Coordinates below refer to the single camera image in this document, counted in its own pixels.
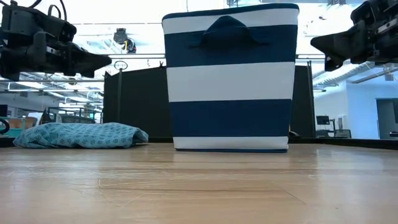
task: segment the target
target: white wall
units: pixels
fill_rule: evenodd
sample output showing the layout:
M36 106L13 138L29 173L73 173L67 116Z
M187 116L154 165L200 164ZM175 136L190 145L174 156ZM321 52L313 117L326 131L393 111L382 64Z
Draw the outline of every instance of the white wall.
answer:
M328 87L324 93L314 93L315 116L329 116L336 120L336 129L338 129L338 118L345 117L343 120L343 129L349 129L348 122L348 99L345 82L339 83L337 87ZM317 125L316 130L325 129L324 125ZM326 129L333 130L333 126L326 126Z
M43 111L47 107L58 107L59 102L51 96L39 96L37 93L28 93L28 97L21 97L19 93L0 94L0 104L9 108Z
M379 139L376 99L398 98L398 83L347 84L347 96L352 137Z

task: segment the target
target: black partition panel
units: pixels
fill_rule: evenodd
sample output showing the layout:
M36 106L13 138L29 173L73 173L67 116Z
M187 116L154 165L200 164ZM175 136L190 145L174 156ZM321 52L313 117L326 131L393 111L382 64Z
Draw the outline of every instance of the black partition panel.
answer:
M315 137L311 66L295 67L290 130L305 138Z
M149 68L123 72L120 121L118 121L119 74L105 79L104 123L119 122L141 128L150 141L172 138L166 69Z

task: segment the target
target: striped storage bin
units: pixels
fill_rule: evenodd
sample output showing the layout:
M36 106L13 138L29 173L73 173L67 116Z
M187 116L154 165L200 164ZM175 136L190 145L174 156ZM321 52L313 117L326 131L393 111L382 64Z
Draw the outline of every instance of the striped storage bin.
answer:
M263 4L163 18L177 150L287 151L298 14Z

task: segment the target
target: folded blue cloth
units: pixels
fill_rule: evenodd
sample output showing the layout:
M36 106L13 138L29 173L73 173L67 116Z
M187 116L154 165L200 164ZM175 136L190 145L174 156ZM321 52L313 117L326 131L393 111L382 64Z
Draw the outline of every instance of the folded blue cloth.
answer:
M15 138L14 145L32 149L110 149L144 142L148 142L145 131L125 124L47 123L22 132Z

